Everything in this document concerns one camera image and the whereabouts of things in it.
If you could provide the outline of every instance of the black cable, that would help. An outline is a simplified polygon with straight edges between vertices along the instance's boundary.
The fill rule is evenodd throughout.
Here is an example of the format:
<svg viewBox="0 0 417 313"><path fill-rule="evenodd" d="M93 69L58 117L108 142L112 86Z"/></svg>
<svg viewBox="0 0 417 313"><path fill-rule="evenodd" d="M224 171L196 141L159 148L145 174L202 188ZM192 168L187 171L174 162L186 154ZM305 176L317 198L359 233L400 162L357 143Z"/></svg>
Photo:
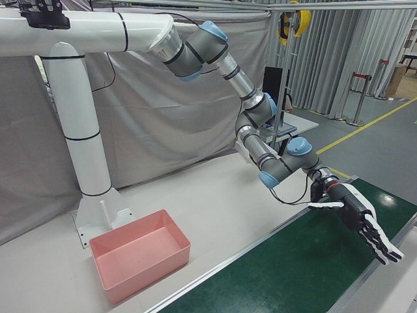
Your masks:
<svg viewBox="0 0 417 313"><path fill-rule="evenodd" d="M318 169L316 169L316 170L313 170L314 172L319 172L320 173L320 177L321 177L321 172L320 172L320 170L321 170L322 168L318 168ZM295 200L295 201L292 201L292 202L286 202L286 201L283 201L282 199L280 199L279 197L278 197L278 195L276 194L276 192L275 192L275 190L274 189L270 189L269 191L270 191L270 193L272 194L272 196L275 198L275 199L277 199L279 202L281 202L282 204L289 204L289 205L296 205L296 204L307 204L307 203L309 203L309 201L305 201L305 202L299 202L302 198L304 198L304 196L306 195L306 193L307 193L307 187L308 187L308 175L306 175L306 187L304 188L304 192L303 192L303 194L302 194L302 196L301 197L299 197L299 199L297 199L297 200Z"/></svg>
<svg viewBox="0 0 417 313"><path fill-rule="evenodd" d="M243 101L240 101L240 108L239 108L239 111L237 112L235 124L237 123L237 119L239 118L240 111L242 111L242 107L243 107Z"/></svg>
<svg viewBox="0 0 417 313"><path fill-rule="evenodd" d="M214 72L215 70L217 70L217 68L214 68L212 70L208 70L207 72L201 73L200 75L208 74L208 73Z"/></svg>
<svg viewBox="0 0 417 313"><path fill-rule="evenodd" d="M113 85L113 83L114 83L114 82L115 82L115 80L116 80L116 71L115 71L115 68L114 68L114 66L113 66L113 62L111 62L111 59L110 59L109 53L108 53L108 52L106 52L106 54L107 54L107 58L109 59L109 62L110 62L110 65L111 65L111 69L113 70L113 80L112 80L112 81L111 81L111 83L110 83L109 85L107 85L107 86L103 86L103 87L100 87L100 88L94 89L93 91L91 91L92 93L93 93L93 92L95 92L95 91L99 91L99 90L101 90L101 89L104 89L104 88L110 87L111 85Z"/></svg>
<svg viewBox="0 0 417 313"><path fill-rule="evenodd" d="M188 20L189 22L192 22L194 25L196 25L197 27L199 27L200 25L197 24L196 21L193 21L191 18L187 18L186 16L182 15L182 14L178 14L178 13L170 13L170 12L158 12L158 13L154 13L154 14L169 14L169 15L176 15L176 16L180 16L182 18L185 18L186 20Z"/></svg>

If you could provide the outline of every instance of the gray floor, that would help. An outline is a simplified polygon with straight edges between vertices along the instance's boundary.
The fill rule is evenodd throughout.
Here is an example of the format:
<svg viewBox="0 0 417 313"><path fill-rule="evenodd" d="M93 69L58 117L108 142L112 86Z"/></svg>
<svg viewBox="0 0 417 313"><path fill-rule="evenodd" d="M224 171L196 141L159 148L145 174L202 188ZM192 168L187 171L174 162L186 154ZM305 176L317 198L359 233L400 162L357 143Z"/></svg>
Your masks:
<svg viewBox="0 0 417 313"><path fill-rule="evenodd" d="M358 97L357 93L350 94L345 115L349 117L354 115ZM369 123L403 103L366 98L360 119ZM295 109L294 113L320 124L318 128L304 134L316 150L357 129L307 110ZM415 121L417 121L417 102L409 104L323 152L321 158L332 168L348 175L357 175L407 201L417 203Z"/></svg>

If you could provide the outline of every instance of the blue joint cap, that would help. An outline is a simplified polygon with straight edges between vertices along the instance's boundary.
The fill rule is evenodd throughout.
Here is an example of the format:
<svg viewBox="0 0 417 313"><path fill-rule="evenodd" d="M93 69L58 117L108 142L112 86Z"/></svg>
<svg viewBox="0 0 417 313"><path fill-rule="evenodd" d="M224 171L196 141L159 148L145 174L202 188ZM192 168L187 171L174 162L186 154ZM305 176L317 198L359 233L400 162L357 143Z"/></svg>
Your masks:
<svg viewBox="0 0 417 313"><path fill-rule="evenodd" d="M288 153L290 155L306 155L309 153L313 147L310 142L303 137L297 137L292 139L287 145Z"/></svg>
<svg viewBox="0 0 417 313"><path fill-rule="evenodd" d="M227 35L212 21L205 21L200 25L200 28L227 42Z"/></svg>
<svg viewBox="0 0 417 313"><path fill-rule="evenodd" d="M272 97L269 95L269 93L265 93L266 98L269 101L269 105L271 106L271 117L274 117L276 112L278 111L275 101L272 99Z"/></svg>
<svg viewBox="0 0 417 313"><path fill-rule="evenodd" d="M259 179L268 189L272 189L280 183L274 176L265 171L259 173Z"/></svg>
<svg viewBox="0 0 417 313"><path fill-rule="evenodd" d="M203 71L203 67L201 67L197 72L195 72L194 74L191 74L189 76L185 76L185 77L180 77L180 80L182 80L183 82L190 82L192 80L195 80Z"/></svg>

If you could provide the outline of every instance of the aluminum rail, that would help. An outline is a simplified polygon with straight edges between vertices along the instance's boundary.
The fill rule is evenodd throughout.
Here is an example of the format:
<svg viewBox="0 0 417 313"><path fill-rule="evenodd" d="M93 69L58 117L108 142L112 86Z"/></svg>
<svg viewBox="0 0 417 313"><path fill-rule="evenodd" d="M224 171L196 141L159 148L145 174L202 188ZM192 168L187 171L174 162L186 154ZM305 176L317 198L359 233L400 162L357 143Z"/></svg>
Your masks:
<svg viewBox="0 0 417 313"><path fill-rule="evenodd" d="M264 4L246 2L228 2L221 0L92 0L94 3L135 3L142 5L169 5L171 7L205 7L205 8L231 8L240 10L268 11Z"/></svg>
<svg viewBox="0 0 417 313"><path fill-rule="evenodd" d="M95 3L135 3L169 5L177 7L228 8L269 12L294 12L296 10L393 10L417 8L417 0L376 0L327 3L299 3L269 5L263 3L228 2L220 0L93 0Z"/></svg>

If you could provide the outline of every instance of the yellow floor line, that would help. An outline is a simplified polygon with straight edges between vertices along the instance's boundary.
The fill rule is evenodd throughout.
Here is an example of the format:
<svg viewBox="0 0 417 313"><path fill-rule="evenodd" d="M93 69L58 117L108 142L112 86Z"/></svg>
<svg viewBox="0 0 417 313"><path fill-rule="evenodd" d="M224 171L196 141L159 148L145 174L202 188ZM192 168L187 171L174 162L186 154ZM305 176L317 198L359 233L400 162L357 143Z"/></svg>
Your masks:
<svg viewBox="0 0 417 313"><path fill-rule="evenodd" d="M353 137L353 136L354 136L354 135L356 135L357 133L359 133L359 132L361 132L361 131L363 131L363 130L367 129L368 127L370 127L370 126L372 126L372 125L374 125L375 123L379 122L380 120L384 119L385 117L388 117L388 116L390 116L391 114L395 113L396 111L399 111L399 110L401 110L402 108L405 108L406 106L408 106L409 104L413 103L413 102L414 102L414 101L416 101L416 100L417 100L417 97L416 97L416 98L414 98L414 99L411 99L410 101L408 101L408 102L406 102L406 103L404 103L404 104L402 104L402 105L400 105L398 108L395 108L395 109L393 109L393 110L389 111L388 113L384 114L383 116L380 116L380 117L378 117L377 119L374 119L372 122L369 122L368 124L366 124L366 125L364 125L364 126L362 126L362 127L358 128L358 129L354 130L354 131L353 131L353 132L351 132L350 134L347 134L346 136L344 136L344 137L342 137L342 138L340 138L340 139L336 140L335 142L332 142L331 144L327 145L326 147L324 147L324 148L322 148L322 149L318 150L318 151L317 151L317 154L319 155L319 154L321 154L321 153L323 153L323 152L325 152L325 151L327 151L327 150L329 150L329 149L333 148L335 145L338 145L339 143L344 142L345 140L349 139L350 137Z"/></svg>
<svg viewBox="0 0 417 313"><path fill-rule="evenodd" d="M322 113L316 112L316 111L309 111L310 113L316 114L316 115L324 115Z"/></svg>
<svg viewBox="0 0 417 313"><path fill-rule="evenodd" d="M331 168L330 166L328 166L328 169L329 169L330 171L332 171L333 173L335 173L335 174L338 174L338 175L340 175L340 176L343 176L344 178L350 178L350 177L351 177L350 175L347 175L347 174L343 173L342 171L338 171L338 170L337 170L337 169L335 169L335 168Z"/></svg>

